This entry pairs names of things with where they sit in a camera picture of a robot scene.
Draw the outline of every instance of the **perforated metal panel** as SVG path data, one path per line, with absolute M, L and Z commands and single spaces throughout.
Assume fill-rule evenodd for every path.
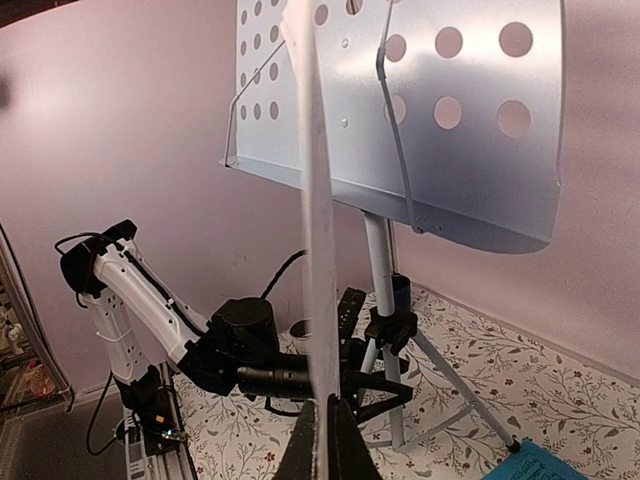
M 238 1 L 238 91 L 282 42 L 285 4 Z M 389 4 L 318 6 L 334 196 L 410 224 L 376 75 Z M 549 242 L 560 190 L 563 19 L 561 0 L 394 5 L 387 81 L 421 230 L 501 253 Z M 239 98 L 229 165 L 299 187 L 296 105 L 285 46 Z

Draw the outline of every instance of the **teal object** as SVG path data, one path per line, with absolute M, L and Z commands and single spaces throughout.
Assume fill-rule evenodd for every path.
M 485 480 L 587 480 L 587 477 L 525 440 L 520 451 L 507 458 Z

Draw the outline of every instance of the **white strip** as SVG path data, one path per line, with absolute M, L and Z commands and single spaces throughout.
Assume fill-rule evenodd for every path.
M 310 369 L 318 400 L 317 478 L 329 478 L 327 398 L 340 395 L 333 195 L 312 0 L 290 0 L 282 35 L 298 83 L 298 133 L 302 165 L 307 256 Z

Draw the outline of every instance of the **pink wall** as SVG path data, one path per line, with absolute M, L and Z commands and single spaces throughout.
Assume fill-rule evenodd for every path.
M 172 288 L 210 315 L 259 294 L 302 244 L 300 194 L 227 171 L 235 2 L 84 0 L 0 30 L 0 219 L 54 354 L 78 391 L 108 361 L 53 243 L 124 218 Z M 362 219 L 337 207 L 340 285 L 368 288 Z M 300 318 L 300 266 L 274 291 Z M 158 344 L 144 328 L 154 359 Z
M 640 379 L 640 2 L 567 0 L 563 190 L 554 238 L 522 257 L 398 232 L 433 290 Z

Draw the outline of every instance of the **floral pattern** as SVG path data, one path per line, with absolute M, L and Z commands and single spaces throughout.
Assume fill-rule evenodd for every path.
M 531 438 L 588 478 L 640 478 L 639 389 L 423 288 L 414 288 L 414 298 L 422 332 L 514 435 Z M 374 303 L 370 295 L 360 334 Z M 292 347 L 286 336 L 282 345 Z M 410 360 L 403 381 L 414 388 L 404 409 L 405 436 L 411 440 L 461 409 L 464 400 L 415 344 L 401 355 Z M 199 479 L 273 476 L 294 419 L 270 414 L 263 400 L 251 402 L 237 391 L 227 398 L 206 393 L 182 375 L 175 385 Z M 274 406 L 297 408 L 287 401 Z M 368 442 L 389 440 L 388 417 L 365 424 L 363 436 Z M 508 452 L 472 414 L 402 453 L 377 448 L 371 455 L 386 480 L 480 479 Z

